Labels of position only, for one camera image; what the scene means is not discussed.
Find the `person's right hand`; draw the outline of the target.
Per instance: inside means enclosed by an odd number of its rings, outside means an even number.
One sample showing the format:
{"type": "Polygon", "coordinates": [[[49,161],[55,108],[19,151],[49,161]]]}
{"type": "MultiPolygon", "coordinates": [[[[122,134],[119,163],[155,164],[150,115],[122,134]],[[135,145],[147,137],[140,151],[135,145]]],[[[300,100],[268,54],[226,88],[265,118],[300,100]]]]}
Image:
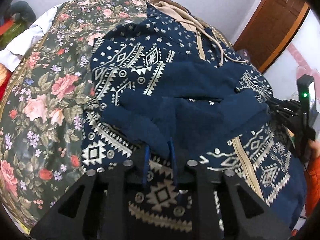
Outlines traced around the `person's right hand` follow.
{"type": "Polygon", "coordinates": [[[311,157],[308,163],[308,171],[310,172],[312,168],[319,166],[319,152],[320,152],[319,141],[309,140],[308,147],[311,150],[311,157]]]}

